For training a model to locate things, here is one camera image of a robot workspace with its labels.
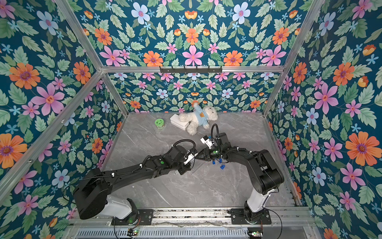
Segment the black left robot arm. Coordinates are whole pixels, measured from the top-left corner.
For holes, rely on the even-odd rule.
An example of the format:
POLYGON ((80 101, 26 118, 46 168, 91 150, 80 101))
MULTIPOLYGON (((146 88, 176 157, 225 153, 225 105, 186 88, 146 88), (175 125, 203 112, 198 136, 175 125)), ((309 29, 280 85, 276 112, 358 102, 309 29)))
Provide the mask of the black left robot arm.
POLYGON ((119 199, 112 193, 136 182, 167 175, 173 170, 185 173, 190 170, 189 160, 193 159, 196 143, 193 140, 191 149, 181 146, 185 140, 176 141, 164 154, 151 156, 136 165, 122 169, 101 171, 99 168, 90 170, 79 181, 73 196, 80 219, 87 220, 96 216, 109 216, 119 220, 135 221, 137 208, 131 199, 119 199))

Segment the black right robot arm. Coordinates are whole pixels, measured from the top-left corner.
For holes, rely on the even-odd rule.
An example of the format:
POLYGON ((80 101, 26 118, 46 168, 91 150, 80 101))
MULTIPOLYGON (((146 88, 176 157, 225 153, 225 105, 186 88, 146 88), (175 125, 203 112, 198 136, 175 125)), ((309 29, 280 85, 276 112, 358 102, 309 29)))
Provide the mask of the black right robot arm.
POLYGON ((270 196, 279 192, 279 186, 284 183, 284 176, 275 159, 264 149, 251 151, 243 147, 232 146, 225 133, 216 138, 204 136, 201 142, 207 147, 199 152, 197 159, 204 161, 218 160, 224 163, 238 163, 247 169, 253 186, 250 197, 244 203, 242 213, 229 211, 235 217, 242 217, 249 224, 263 222, 269 216, 266 202, 270 196))

